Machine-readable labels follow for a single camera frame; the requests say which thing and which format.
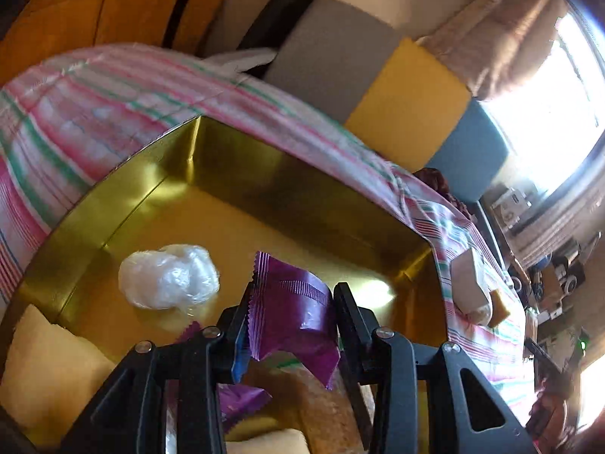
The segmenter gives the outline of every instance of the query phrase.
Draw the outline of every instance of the sunlight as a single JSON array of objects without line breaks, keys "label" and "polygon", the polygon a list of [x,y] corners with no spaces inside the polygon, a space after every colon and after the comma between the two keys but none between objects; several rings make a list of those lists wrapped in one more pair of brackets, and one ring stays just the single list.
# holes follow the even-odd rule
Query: sunlight
[{"label": "sunlight", "polygon": [[353,297],[359,307],[376,310],[386,306],[395,295],[388,284],[381,280],[370,280],[354,291]]},{"label": "sunlight", "polygon": [[595,361],[582,372],[580,418],[578,425],[580,429],[588,428],[597,419],[605,407],[605,356]]},{"label": "sunlight", "polygon": [[529,82],[483,103],[526,176],[548,194],[579,167],[605,126],[605,103],[598,99],[605,80],[597,59],[573,16],[559,20],[557,29],[574,62],[555,41]]}]

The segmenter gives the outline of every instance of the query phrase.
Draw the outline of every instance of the pink striped fabric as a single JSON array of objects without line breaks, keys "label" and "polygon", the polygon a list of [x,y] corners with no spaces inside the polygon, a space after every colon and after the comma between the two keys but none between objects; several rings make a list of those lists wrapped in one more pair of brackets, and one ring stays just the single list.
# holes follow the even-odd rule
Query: pink striped fabric
[{"label": "pink striped fabric", "polygon": [[[521,357],[524,312],[471,222],[338,123],[281,90],[143,45],[57,56],[0,90],[0,316],[36,250],[73,205],[120,162],[198,115],[319,168],[423,235],[434,250],[450,339],[526,418],[533,372]],[[490,262],[490,288],[499,288],[512,309],[494,330],[468,323],[451,300],[449,262],[471,246]]]}]

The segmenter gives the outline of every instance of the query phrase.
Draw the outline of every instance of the plastic bag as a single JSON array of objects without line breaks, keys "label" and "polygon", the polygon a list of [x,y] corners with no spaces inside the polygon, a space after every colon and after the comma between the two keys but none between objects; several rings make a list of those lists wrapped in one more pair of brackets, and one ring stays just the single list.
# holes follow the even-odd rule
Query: plastic bag
[{"label": "plastic bag", "polygon": [[334,301],[313,273],[257,252],[248,312],[250,351],[263,360],[289,351],[329,387],[340,359]]},{"label": "plastic bag", "polygon": [[173,244],[140,251],[122,261],[120,292],[142,309],[187,309],[219,291],[219,273],[200,246]]}]

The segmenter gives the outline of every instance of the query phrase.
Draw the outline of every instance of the curtain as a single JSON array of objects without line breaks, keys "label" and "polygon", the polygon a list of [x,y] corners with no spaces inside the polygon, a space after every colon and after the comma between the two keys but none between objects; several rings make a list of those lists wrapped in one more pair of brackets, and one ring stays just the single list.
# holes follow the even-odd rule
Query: curtain
[{"label": "curtain", "polygon": [[565,0],[475,0],[420,43],[488,100],[537,72],[567,12]]},{"label": "curtain", "polygon": [[510,248],[524,268],[537,263],[584,224],[605,197],[605,147],[586,160],[580,178],[546,212],[514,237],[507,237]]}]

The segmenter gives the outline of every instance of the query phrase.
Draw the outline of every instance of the orange wooden cabinet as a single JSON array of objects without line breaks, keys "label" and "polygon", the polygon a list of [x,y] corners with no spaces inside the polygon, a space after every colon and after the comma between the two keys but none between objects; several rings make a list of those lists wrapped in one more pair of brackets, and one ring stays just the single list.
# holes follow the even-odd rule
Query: orange wooden cabinet
[{"label": "orange wooden cabinet", "polygon": [[[56,54],[95,44],[159,46],[176,0],[30,0],[0,42],[0,85]],[[173,48],[195,53],[222,0],[189,0]]]}]

